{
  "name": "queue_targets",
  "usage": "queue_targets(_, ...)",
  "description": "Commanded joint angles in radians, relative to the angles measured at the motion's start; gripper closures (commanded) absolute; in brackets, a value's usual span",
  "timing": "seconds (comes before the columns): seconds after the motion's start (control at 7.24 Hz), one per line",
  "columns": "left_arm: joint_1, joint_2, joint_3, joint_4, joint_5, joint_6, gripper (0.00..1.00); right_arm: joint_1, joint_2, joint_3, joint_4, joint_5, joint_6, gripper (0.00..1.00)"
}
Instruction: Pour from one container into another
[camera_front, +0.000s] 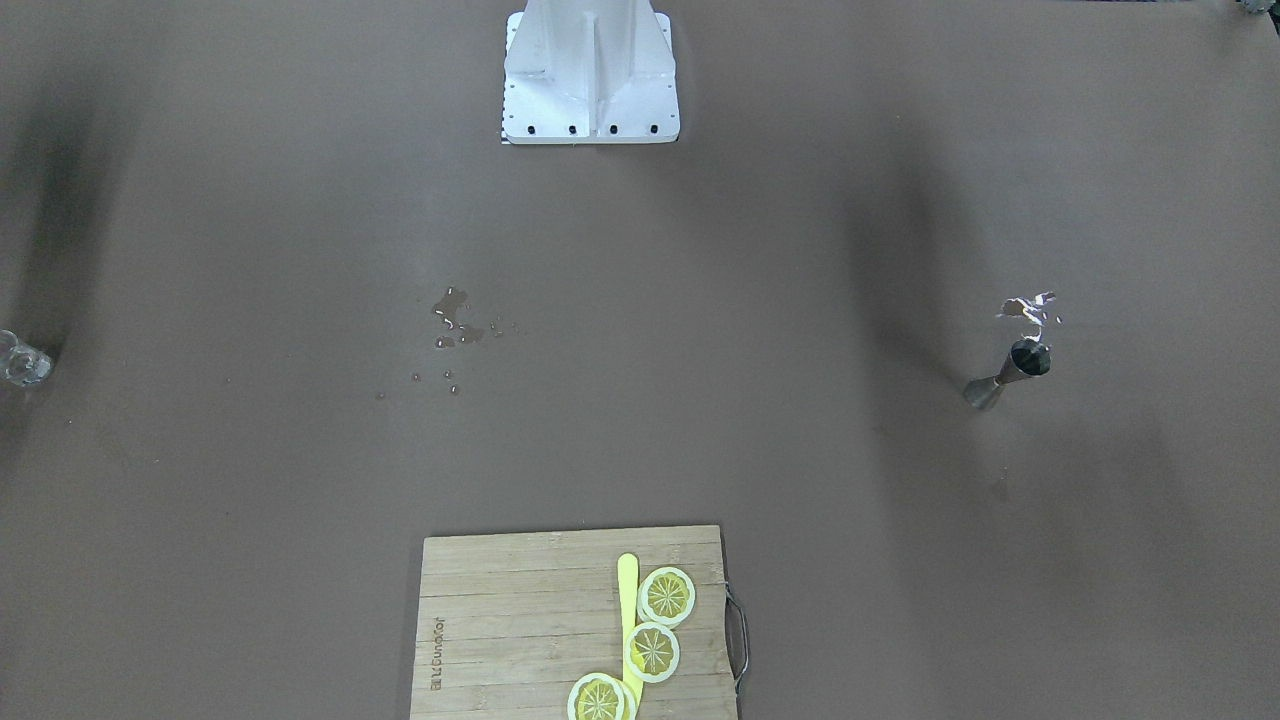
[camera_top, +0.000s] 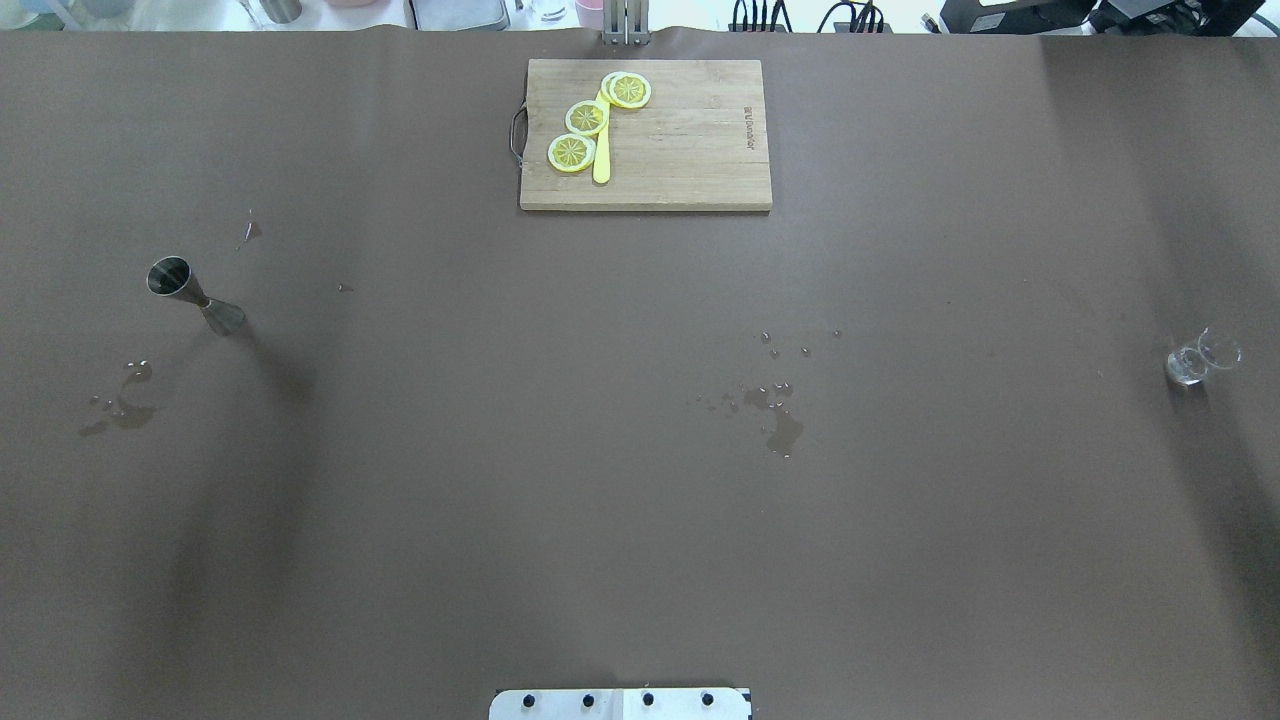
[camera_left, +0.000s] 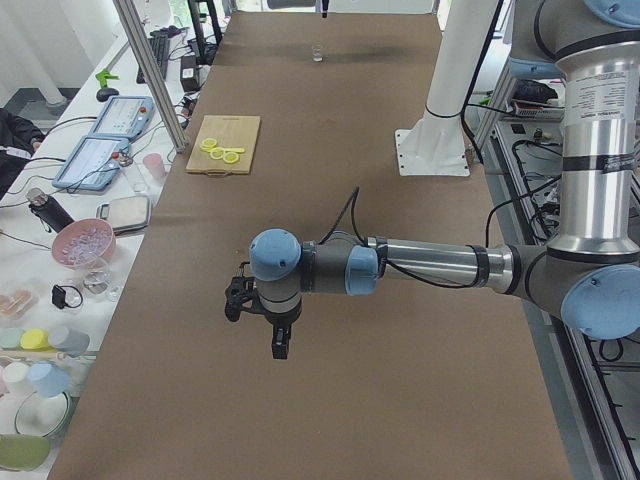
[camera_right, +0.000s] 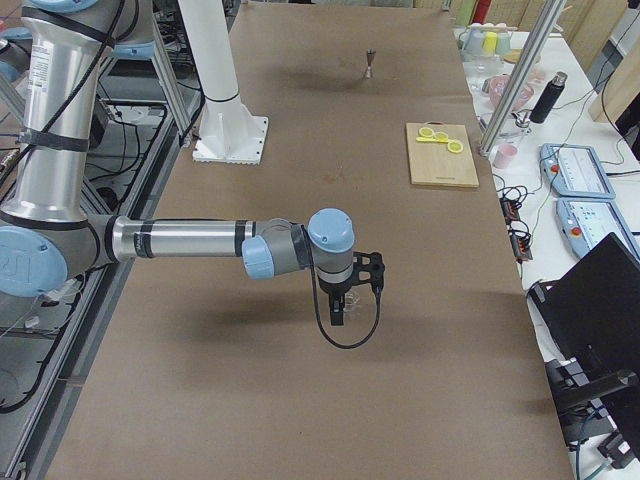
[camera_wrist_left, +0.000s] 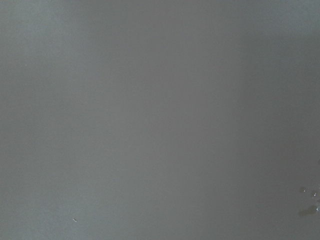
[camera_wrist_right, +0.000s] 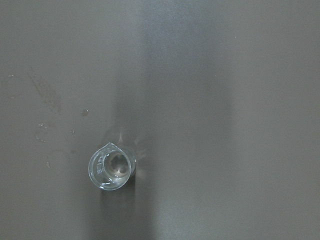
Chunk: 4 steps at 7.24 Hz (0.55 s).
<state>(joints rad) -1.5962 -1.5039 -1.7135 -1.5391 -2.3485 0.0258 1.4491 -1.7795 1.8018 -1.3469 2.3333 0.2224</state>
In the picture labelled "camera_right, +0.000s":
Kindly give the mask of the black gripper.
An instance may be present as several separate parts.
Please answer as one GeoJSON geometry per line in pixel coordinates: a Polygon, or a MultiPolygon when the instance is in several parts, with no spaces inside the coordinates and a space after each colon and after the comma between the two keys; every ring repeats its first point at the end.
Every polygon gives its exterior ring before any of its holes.
{"type": "Polygon", "coordinates": [[[332,326],[344,325],[345,296],[352,288],[349,280],[331,283],[323,279],[319,280],[320,287],[327,294],[330,301],[330,323],[332,326]]]}

